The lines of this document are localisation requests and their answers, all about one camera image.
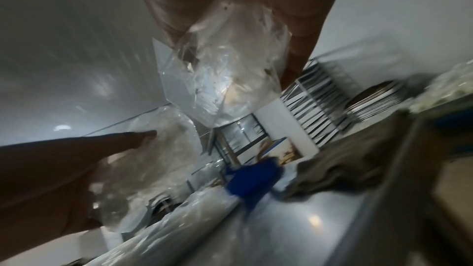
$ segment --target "brown cloth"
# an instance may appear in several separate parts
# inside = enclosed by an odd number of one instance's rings
[[[297,177],[286,196],[313,193],[337,182],[354,187],[379,183],[402,137],[412,123],[407,112],[388,118],[323,146],[313,158],[297,165]]]

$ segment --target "plastic sheet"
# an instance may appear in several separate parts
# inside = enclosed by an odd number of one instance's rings
[[[209,128],[241,119],[280,96],[289,38],[260,4],[217,0],[158,64],[166,99]]]
[[[112,231],[130,227],[129,222],[137,219],[135,214],[151,199],[161,193],[170,195],[184,185],[202,152],[193,122],[175,108],[161,107],[141,115],[129,127],[133,132],[147,130],[156,130],[157,137],[102,161],[91,184],[96,195],[94,211]]]
[[[472,93],[473,60],[456,65],[435,78],[427,90],[415,99],[410,110],[418,113]]]
[[[173,265],[207,236],[238,204],[224,188],[192,194],[173,213],[88,266]]]

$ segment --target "brown towel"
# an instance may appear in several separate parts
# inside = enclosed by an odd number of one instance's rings
[[[286,196],[313,193],[336,182],[355,187],[381,181],[402,137],[412,123],[407,112],[388,118],[340,140],[323,146],[313,158],[297,166],[297,177]]]

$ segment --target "metal table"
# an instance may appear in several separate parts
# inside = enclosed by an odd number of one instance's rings
[[[179,265],[403,265],[443,157],[439,137],[415,121],[377,188],[290,201],[269,192],[249,212],[238,207]]]

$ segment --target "ceiling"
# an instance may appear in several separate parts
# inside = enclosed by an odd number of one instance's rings
[[[166,104],[143,0],[0,0],[0,145],[83,136]]]

